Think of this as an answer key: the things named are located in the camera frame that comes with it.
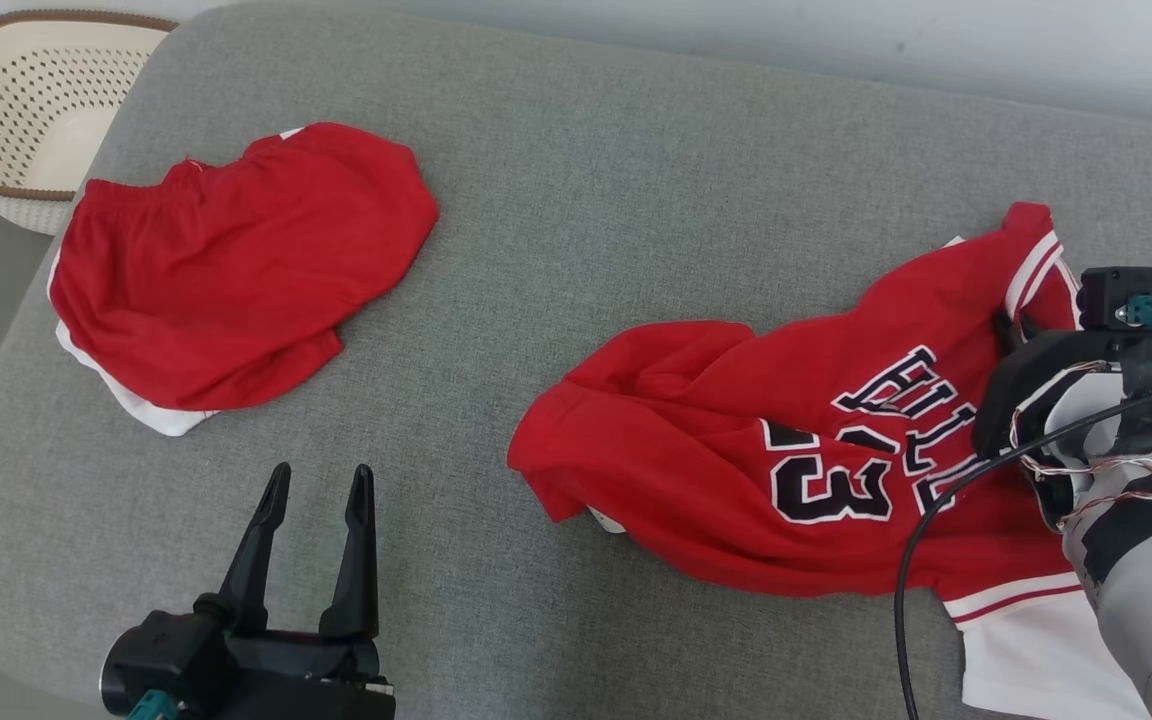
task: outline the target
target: perforated basket side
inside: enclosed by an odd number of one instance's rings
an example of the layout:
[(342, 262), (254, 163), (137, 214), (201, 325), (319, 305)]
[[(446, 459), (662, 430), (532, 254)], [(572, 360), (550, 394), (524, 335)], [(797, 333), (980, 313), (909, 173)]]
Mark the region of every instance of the perforated basket side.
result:
[[(99, 12), (0, 18), (0, 196), (69, 200), (114, 111), (174, 23)], [(82, 118), (81, 132), (75, 132)]]

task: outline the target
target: brown basket rim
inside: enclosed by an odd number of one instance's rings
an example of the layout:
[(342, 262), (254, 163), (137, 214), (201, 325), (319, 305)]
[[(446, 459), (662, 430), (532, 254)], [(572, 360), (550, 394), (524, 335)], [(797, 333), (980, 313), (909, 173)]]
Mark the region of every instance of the brown basket rim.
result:
[[(23, 22), (104, 23), (118, 24), (119, 26), (142, 26), (164, 32), (172, 32), (179, 26), (179, 23), (173, 22), (173, 20), (108, 10), (18, 10), (0, 15), (0, 28)], [(68, 202), (74, 199), (74, 191), (31, 190), (31, 188), (25, 187), (0, 184), (0, 197), (14, 197), (17, 200)]]

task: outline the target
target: black cable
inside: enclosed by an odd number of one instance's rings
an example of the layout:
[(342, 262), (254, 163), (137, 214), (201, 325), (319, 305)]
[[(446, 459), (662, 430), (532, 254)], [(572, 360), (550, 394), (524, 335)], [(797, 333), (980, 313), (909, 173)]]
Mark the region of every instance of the black cable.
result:
[(896, 665), (900, 668), (900, 689), (901, 692), (905, 695), (905, 714), (909, 715), (909, 720), (918, 720), (918, 706), (914, 703), (914, 685), (910, 684), (909, 679), (909, 651), (908, 647), (905, 647), (905, 583), (909, 581), (910, 562), (914, 561), (914, 547), (918, 544), (918, 540), (923, 538), (923, 533), (927, 532), (927, 526), (932, 523), (932, 518), (935, 518), (937, 513), (940, 511), (942, 507), (952, 500), (952, 498), (957, 495), (957, 492), (962, 488), (968, 487), (969, 484), (980, 479), (984, 475), (992, 473), (992, 471), (998, 470), (998, 468), (1002, 468), (1003, 465), (1009, 464), (1009, 462), (1018, 460), (1021, 455), (1025, 455), (1032, 450), (1038, 450), (1039, 447), (1055, 442), (1058, 439), (1079, 432), (1079, 430), (1091, 429), (1092, 425), (1100, 423), (1100, 420), (1112, 418), (1112, 416), (1126, 414), (1126, 411), (1135, 410), (1137, 407), (1149, 404), (1152, 404), (1152, 395), (1147, 397), (1138, 397), (1138, 400), (1124, 402), (1121, 406), (1108, 407), (1108, 409), (1101, 410), (1099, 414), (1089, 415), (1082, 420), (1076, 420), (1074, 424), (1064, 425), (1063, 429), (1053, 430), (1053, 432), (1044, 434), (1041, 438), (1033, 439), (1033, 441), (1023, 444), (1021, 447), (1011, 448), (1011, 450), (1005, 452), (1005, 454), (990, 460), (984, 465), (979, 465), (979, 468), (967, 475), (967, 477), (952, 484), (952, 486), (941, 493), (941, 495), (935, 499), (935, 502), (933, 502), (932, 506), (924, 511), (923, 520), (919, 520), (918, 525), (914, 529), (914, 533), (909, 536), (909, 541), (905, 543), (905, 554), (900, 560), (900, 571), (896, 575)]

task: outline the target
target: fabric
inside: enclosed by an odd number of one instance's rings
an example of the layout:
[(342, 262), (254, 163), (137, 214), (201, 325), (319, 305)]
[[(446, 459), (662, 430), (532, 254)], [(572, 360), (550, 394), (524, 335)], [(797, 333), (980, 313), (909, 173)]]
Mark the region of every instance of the fabric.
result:
[[(901, 265), (849, 313), (761, 338), (717, 320), (634, 328), (536, 400), (509, 467), (554, 521), (589, 506), (698, 579), (786, 596), (890, 592), (925, 509), (980, 462), (970, 435), (1002, 355), (995, 314), (1078, 327), (1063, 251), (1049, 210), (1020, 202), (998, 232)], [(1016, 467), (937, 515), (909, 584), (931, 585), (964, 632), (988, 627), (977, 635), (1011, 637), (1015, 611), (1056, 596), (1087, 605)], [(1094, 623), (1079, 629), (1029, 632), (1024, 652), (1007, 655), (968, 643), (975, 683), (994, 692), (964, 700), (1084, 717), (1106, 702), (1102, 687), (1126, 682), (1121, 672), (1070, 670), (1059, 706), (1029, 692), (1051, 683), (1036, 660), (1107, 657)]]
[[(91, 172), (151, 184), (317, 119), (412, 147), (442, 218), (293, 392), (168, 441), (56, 346), (46, 268), (20, 308), (0, 351), (17, 679), (96, 703), (113, 638), (218, 588), (280, 460), (270, 622), (314, 628), (365, 461), (403, 719), (892, 720), (889, 597), (733, 591), (593, 520), (552, 525), (506, 468), (513, 430), (624, 328), (842, 313), (1011, 200), (1052, 206), (1076, 270), (1152, 265), (1152, 126), (321, 6), (189, 20)], [(961, 702), (963, 639), (930, 592), (909, 629), (925, 720), (1005, 719)]]
[(411, 150), (335, 123), (154, 187), (93, 179), (52, 268), (56, 334), (129, 414), (180, 434), (338, 355), (335, 325), (397, 283), (437, 219)]

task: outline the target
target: white wall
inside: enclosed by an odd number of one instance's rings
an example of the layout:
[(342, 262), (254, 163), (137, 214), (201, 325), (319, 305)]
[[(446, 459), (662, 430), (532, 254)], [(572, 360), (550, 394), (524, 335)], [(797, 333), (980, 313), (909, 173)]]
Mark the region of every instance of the white wall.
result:
[[(308, 0), (380, 5), (1152, 119), (1152, 0)], [(227, 0), (0, 0), (188, 18)]]

